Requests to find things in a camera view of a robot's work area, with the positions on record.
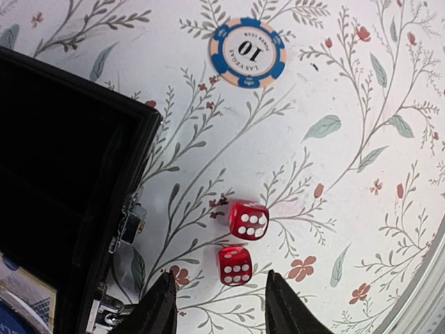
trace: floral pattern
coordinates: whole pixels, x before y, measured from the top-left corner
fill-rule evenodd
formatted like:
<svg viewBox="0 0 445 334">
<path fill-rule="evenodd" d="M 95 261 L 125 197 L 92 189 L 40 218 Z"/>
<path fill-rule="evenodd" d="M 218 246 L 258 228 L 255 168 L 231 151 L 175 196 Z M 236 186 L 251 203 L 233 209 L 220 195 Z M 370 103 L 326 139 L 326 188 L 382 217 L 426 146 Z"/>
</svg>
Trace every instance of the floral pattern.
<svg viewBox="0 0 445 334">
<path fill-rule="evenodd" d="M 184 332 L 261 334 L 274 269 L 334 333 L 370 334 L 444 214 L 440 5 L 4 0 L 0 43 L 163 115 L 142 179 L 150 220 L 134 249 L 119 249 L 110 293 L 134 303 L 169 270 Z M 288 52 L 283 75 L 255 90 L 225 82 L 208 55 L 213 32 L 246 16 Z M 269 209 L 260 241 L 230 235 L 237 199 Z M 252 255 L 242 287 L 222 285 L 216 268 L 233 245 Z"/>
<path fill-rule="evenodd" d="M 316 260 L 315 256 L 308 256 L 304 262 L 302 260 L 292 261 L 291 267 L 293 267 L 293 269 L 289 272 L 289 278 L 295 278 L 295 281 L 301 282 L 306 276 L 312 275 L 314 273 L 312 264 L 314 264 Z"/>
<path fill-rule="evenodd" d="M 371 286 L 369 284 L 363 283 L 358 289 L 353 291 L 353 298 L 349 301 L 350 305 L 354 305 L 358 301 L 364 301 L 368 296 L 368 292 Z"/>
</svg>

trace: metal latch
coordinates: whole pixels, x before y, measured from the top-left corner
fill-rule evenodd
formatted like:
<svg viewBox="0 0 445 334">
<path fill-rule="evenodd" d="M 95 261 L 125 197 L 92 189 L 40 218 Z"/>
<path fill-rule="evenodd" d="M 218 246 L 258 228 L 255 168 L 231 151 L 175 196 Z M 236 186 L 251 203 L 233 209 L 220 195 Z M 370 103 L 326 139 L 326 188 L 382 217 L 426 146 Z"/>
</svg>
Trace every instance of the metal latch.
<svg viewBox="0 0 445 334">
<path fill-rule="evenodd" d="M 118 233 L 113 236 L 108 251 L 113 254 L 120 246 L 121 241 L 132 244 L 138 233 L 141 233 L 145 226 L 147 210 L 144 209 L 139 201 L 144 188 L 140 186 L 133 194 L 129 196 L 126 204 L 122 208 L 122 219 L 119 222 Z"/>
</svg>

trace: number 10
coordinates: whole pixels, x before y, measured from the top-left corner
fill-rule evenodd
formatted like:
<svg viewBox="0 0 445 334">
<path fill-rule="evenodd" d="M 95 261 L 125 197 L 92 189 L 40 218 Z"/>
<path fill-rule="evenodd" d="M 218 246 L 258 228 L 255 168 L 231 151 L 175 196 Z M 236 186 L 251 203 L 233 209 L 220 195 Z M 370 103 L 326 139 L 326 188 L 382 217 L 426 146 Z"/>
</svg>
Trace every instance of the number 10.
<svg viewBox="0 0 445 334">
<path fill-rule="evenodd" d="M 263 51 L 259 47 L 256 47 L 256 48 L 257 48 L 257 50 L 255 50 L 255 52 L 253 53 L 253 56 L 251 56 L 249 58 L 250 61 L 255 62 L 255 59 L 257 58 L 259 53 Z M 242 42 L 238 48 L 238 52 L 242 56 L 245 56 L 246 54 L 250 53 L 250 50 L 252 50 L 252 43 L 249 42 L 248 40 L 246 40 L 245 42 Z"/>
</svg>

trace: blue poker chip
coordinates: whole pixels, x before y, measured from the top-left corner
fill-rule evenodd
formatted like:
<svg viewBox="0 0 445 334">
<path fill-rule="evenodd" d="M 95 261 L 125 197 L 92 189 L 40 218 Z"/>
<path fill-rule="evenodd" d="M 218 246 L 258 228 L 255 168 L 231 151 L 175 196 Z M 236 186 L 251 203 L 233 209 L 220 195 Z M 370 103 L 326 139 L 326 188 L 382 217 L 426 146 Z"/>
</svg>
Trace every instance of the blue poker chip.
<svg viewBox="0 0 445 334">
<path fill-rule="evenodd" d="M 281 37 L 257 19 L 231 19 L 216 29 L 210 43 L 213 66 L 231 84 L 259 88 L 274 82 L 286 65 Z"/>
</svg>

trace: casino chip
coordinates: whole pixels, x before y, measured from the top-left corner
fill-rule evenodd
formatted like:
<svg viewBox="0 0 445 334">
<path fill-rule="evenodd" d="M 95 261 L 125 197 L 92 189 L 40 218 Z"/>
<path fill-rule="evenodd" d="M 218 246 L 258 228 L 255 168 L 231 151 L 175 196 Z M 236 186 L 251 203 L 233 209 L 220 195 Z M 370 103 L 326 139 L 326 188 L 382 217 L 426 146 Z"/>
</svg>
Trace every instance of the casino chip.
<svg viewBox="0 0 445 334">
<path fill-rule="evenodd" d="M 0 333 L 37 334 L 11 307 L 0 301 Z"/>
<path fill-rule="evenodd" d="M 250 18 L 231 19 L 216 29 L 210 55 L 224 79 L 244 88 L 271 84 L 286 64 L 286 50 L 278 33 Z"/>
</svg>

